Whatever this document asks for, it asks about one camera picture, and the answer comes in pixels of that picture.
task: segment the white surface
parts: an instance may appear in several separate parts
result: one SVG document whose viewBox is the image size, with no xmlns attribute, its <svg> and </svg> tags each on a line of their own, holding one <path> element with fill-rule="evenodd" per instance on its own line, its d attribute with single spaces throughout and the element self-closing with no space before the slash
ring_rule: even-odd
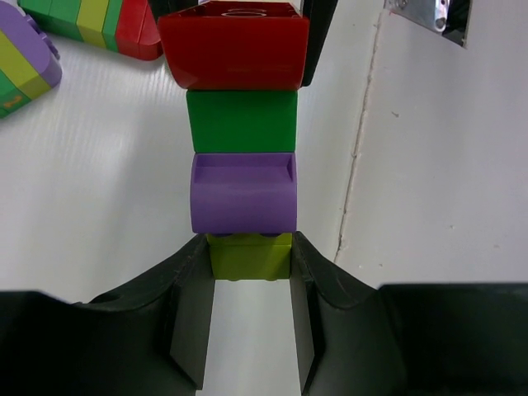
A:
<svg viewBox="0 0 528 396">
<path fill-rule="evenodd" d="M 339 4 L 317 76 L 300 93 L 299 229 L 329 257 L 382 4 Z M 191 132 L 163 60 L 54 42 L 60 87 L 0 121 L 0 289 L 86 301 L 191 237 Z M 288 282 L 219 282 L 200 395 L 296 394 Z"/>
<path fill-rule="evenodd" d="M 384 13 L 337 263 L 371 285 L 528 281 L 526 0 L 467 49 Z"/>
</svg>

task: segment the purple block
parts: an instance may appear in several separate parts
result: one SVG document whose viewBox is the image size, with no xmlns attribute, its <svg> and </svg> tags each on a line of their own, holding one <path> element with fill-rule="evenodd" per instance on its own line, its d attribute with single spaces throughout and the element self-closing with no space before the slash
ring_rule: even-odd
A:
<svg viewBox="0 0 528 396">
<path fill-rule="evenodd" d="M 16 8 L 0 1 L 0 27 L 6 37 L 15 45 L 36 72 L 51 86 L 55 87 L 62 78 L 57 49 L 50 38 L 35 29 L 30 16 L 23 16 Z"/>
<path fill-rule="evenodd" d="M 293 233 L 295 155 L 195 154 L 191 222 L 195 233 Z"/>
</svg>

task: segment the multicolored block stack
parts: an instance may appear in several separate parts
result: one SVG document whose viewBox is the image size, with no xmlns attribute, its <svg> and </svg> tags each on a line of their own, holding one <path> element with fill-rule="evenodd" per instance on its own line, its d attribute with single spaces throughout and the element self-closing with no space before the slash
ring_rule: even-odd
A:
<svg viewBox="0 0 528 396">
<path fill-rule="evenodd" d="M 18 0 L 44 31 L 142 60 L 162 55 L 148 0 Z"/>
<path fill-rule="evenodd" d="M 59 52 L 30 16 L 0 2 L 0 118 L 57 86 Z"/>
<path fill-rule="evenodd" d="M 285 2 L 210 1 L 160 17 L 158 29 L 189 90 L 191 223 L 208 235 L 215 278 L 289 278 L 309 20 Z"/>
</svg>

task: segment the silver metal part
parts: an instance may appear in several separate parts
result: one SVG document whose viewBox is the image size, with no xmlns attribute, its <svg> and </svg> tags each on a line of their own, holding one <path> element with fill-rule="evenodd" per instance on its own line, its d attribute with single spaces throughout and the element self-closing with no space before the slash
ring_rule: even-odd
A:
<svg viewBox="0 0 528 396">
<path fill-rule="evenodd" d="M 385 0 L 385 8 L 395 14 L 442 33 L 446 29 L 450 0 Z"/>
</svg>

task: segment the yellow block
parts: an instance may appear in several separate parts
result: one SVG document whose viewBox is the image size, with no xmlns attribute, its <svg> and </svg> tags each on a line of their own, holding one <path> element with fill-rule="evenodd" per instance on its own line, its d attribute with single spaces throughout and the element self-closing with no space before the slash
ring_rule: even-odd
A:
<svg viewBox="0 0 528 396">
<path fill-rule="evenodd" d="M 292 234 L 274 238 L 260 234 L 207 235 L 211 266 L 218 280 L 266 280 L 290 277 Z"/>
<path fill-rule="evenodd" d="M 51 89 L 17 47 L 0 31 L 0 69 L 24 95 L 36 99 Z"/>
<path fill-rule="evenodd" d="M 77 27 L 85 43 L 106 48 L 102 29 L 105 25 L 109 0 L 82 0 L 77 16 Z"/>
</svg>

